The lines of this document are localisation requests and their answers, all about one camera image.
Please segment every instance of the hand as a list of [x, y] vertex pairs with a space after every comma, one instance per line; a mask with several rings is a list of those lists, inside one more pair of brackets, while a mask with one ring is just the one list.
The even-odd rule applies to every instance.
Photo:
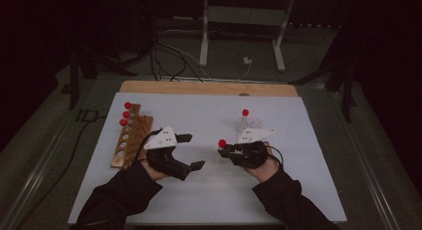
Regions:
[[[267, 152], [269, 155], [273, 155], [271, 148], [267, 147]], [[256, 177], [260, 183], [267, 181], [271, 178], [277, 171], [279, 171], [279, 165], [277, 161], [271, 157], [268, 157], [263, 165], [253, 169], [245, 168], [245, 170]]]
[[141, 160], [140, 161], [140, 164], [142, 164], [143, 168], [145, 168], [145, 170], [148, 173], [149, 177], [153, 181], [156, 181], [156, 180], [161, 179], [161, 178], [168, 177], [167, 174], [162, 173], [162, 172], [158, 172], [157, 170], [155, 170], [151, 166], [149, 166], [148, 160], [146, 159], [146, 151], [143, 150], [140, 153], [140, 159], [145, 159], [145, 160]]

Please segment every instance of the wooden board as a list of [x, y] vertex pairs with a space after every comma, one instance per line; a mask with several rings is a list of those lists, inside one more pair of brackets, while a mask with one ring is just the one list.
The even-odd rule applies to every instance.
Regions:
[[[114, 150], [111, 161], [111, 167], [128, 168], [134, 160], [140, 143], [151, 132], [152, 116], [140, 116], [140, 105], [132, 104], [131, 122], [121, 128], [120, 136]], [[142, 149], [138, 157], [144, 156], [145, 150]]]
[[279, 84], [125, 81], [121, 93], [297, 97], [294, 86]]

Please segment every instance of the red dot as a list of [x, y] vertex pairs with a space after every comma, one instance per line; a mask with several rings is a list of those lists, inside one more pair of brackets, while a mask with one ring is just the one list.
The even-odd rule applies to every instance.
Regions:
[[223, 138], [218, 141], [218, 146], [220, 146], [222, 148], [224, 148], [226, 146], [226, 144], [227, 144], [227, 142]]
[[125, 117], [125, 118], [129, 118], [129, 117], [130, 117], [130, 112], [124, 112], [124, 113], [123, 113], [123, 117]]
[[247, 109], [242, 110], [242, 115], [248, 116], [249, 111]]
[[127, 125], [127, 120], [125, 118], [120, 120], [120, 125], [121, 126], [126, 126]]
[[130, 108], [131, 108], [131, 103], [125, 103], [125, 104], [124, 104], [124, 107], [125, 107], [126, 109], [130, 109]]

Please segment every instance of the black cable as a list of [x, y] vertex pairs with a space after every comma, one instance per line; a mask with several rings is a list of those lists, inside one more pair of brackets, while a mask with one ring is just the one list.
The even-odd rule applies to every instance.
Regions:
[[[177, 52], [177, 53], [179, 53], [180, 54], [180, 52], [177, 50], [177, 49], [175, 49], [175, 48], [173, 48], [173, 47], [170, 47], [170, 46], [167, 46], [167, 45], [165, 45], [165, 44], [161, 44], [161, 43], [157, 43], [158, 45], [160, 45], [160, 46], [163, 46], [163, 47], [165, 47], [165, 48], [168, 48], [168, 49], [171, 49], [171, 50], [173, 50], [173, 51], [175, 51], [175, 52]], [[202, 79], [195, 73], [195, 71], [193, 71], [193, 69], [192, 69], [192, 67], [190, 66], [190, 64], [189, 64], [189, 62], [187, 62], [186, 61], [186, 59], [183, 57], [183, 60], [184, 60], [184, 62], [186, 63], [186, 65], [187, 65], [187, 67], [190, 69], [190, 71], [192, 71], [192, 73], [193, 73], [193, 75], [195, 75], [195, 77], [201, 82], [201, 83], [203, 83], [204, 81], [202, 81]]]
[[154, 55], [152, 57], [152, 59], [158, 64], [158, 80], [161, 82], [161, 79], [162, 79], [161, 70], [164, 70], [164, 69], [161, 67], [161, 63], [157, 60], [157, 51], [156, 51], [156, 49], [152, 50], [152, 53]]
[[[153, 58], [153, 60], [155, 61], [155, 63], [158, 65], [158, 68], [159, 68], [159, 70], [160, 71], [162, 71], [165, 75], [167, 75], [167, 76], [172, 76], [171, 74], [169, 74], [167, 71], [165, 71], [165, 69], [161, 66], [161, 62], [159, 62], [158, 61], [158, 59], [157, 58]], [[159, 80], [161, 81], [161, 72], [159, 72]]]
[[276, 159], [277, 162], [279, 163], [279, 165], [283, 168], [285, 161], [283, 159], [282, 153], [278, 149], [276, 149], [275, 147], [270, 146], [270, 148], [272, 148], [273, 150], [275, 150], [276, 152], [279, 153], [280, 157], [282, 158], [282, 161], [280, 161], [278, 158], [276, 158], [276, 157], [274, 157], [273, 155], [270, 155], [270, 154], [269, 154], [269, 157], [272, 157], [272, 158]]
[[[101, 118], [106, 118], [106, 116], [100, 116], [94, 119], [94, 121], [101, 119]], [[18, 227], [16, 228], [16, 230], [19, 230], [22, 228], [22, 226], [25, 224], [25, 222], [28, 220], [28, 218], [34, 213], [34, 211], [40, 206], [40, 204], [47, 198], [47, 196], [53, 191], [53, 189], [57, 186], [57, 184], [62, 180], [63, 176], [66, 174], [66, 172], [69, 170], [69, 167], [71, 166], [74, 157], [75, 157], [75, 153], [77, 151], [77, 147], [78, 144], [81, 140], [82, 134], [84, 133], [84, 130], [88, 127], [88, 125], [94, 121], [87, 121], [84, 125], [84, 127], [81, 129], [80, 133], [78, 134], [78, 138], [77, 141], [74, 144], [74, 148], [72, 150], [72, 154], [71, 154], [71, 158], [69, 159], [68, 163], [66, 164], [66, 167], [64, 168], [64, 170], [62, 171], [62, 173], [59, 175], [59, 177], [56, 179], [56, 181], [53, 183], [53, 185], [47, 190], [47, 192], [41, 197], [40, 200], [38, 200], [38, 202], [28, 211], [27, 215], [23, 218], [23, 220], [21, 221], [21, 223], [18, 225]]]
[[154, 63], [152, 61], [153, 61], [152, 49], [149, 49], [149, 63], [151, 64], [151, 72], [152, 72], [152, 75], [154, 76], [155, 80], [158, 82], [158, 78], [157, 78], [157, 76], [155, 75], [155, 72], [154, 72]]
[[134, 156], [134, 159], [132, 160], [132, 162], [135, 162], [137, 160], [137, 158], [139, 157], [140, 151], [143, 149], [143, 146], [148, 141], [148, 139], [153, 135], [159, 134], [161, 131], [162, 131], [162, 128], [160, 128], [158, 130], [154, 130], [154, 131], [150, 132], [149, 134], [147, 134], [146, 137], [143, 138], [142, 142], [140, 143], [139, 147], [137, 148], [136, 155]]
[[161, 51], [161, 52], [164, 52], [164, 53], [168, 53], [168, 54], [170, 54], [170, 55], [173, 55], [174, 57], [176, 57], [176, 58], [178, 58], [178, 59], [180, 59], [180, 60], [182, 60], [182, 61], [183, 61], [183, 68], [182, 68], [179, 72], [177, 72], [176, 74], [171, 75], [170, 82], [171, 82], [171, 81], [173, 81], [173, 80], [178, 81], [178, 80], [176, 79], [176, 77], [177, 77], [177, 76], [179, 76], [179, 75], [181, 75], [181, 74], [182, 74], [182, 73], [186, 70], [186, 66], [187, 66], [187, 65], [186, 65], [187, 61], [185, 60], [185, 58], [183, 57], [183, 55], [182, 55], [180, 52], [177, 52], [177, 54], [179, 55], [179, 56], [177, 56], [177, 55], [175, 55], [174, 53], [171, 53], [171, 52], [165, 51], [165, 50], [160, 49], [160, 48], [158, 48], [158, 47], [155, 47], [155, 46], [154, 46], [154, 48], [155, 48], [155, 49], [157, 49], [157, 50], [159, 50], [159, 51]]

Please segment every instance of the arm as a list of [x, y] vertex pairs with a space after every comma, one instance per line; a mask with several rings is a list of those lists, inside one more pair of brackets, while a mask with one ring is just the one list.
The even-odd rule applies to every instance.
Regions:
[[108, 183], [94, 189], [71, 229], [123, 229], [126, 216], [143, 212], [162, 188], [155, 180], [165, 175], [147, 162], [135, 162]]
[[302, 196], [301, 184], [279, 169], [273, 159], [268, 158], [257, 169], [246, 171], [260, 182], [253, 190], [266, 211], [283, 221], [289, 229], [338, 229], [309, 199]]

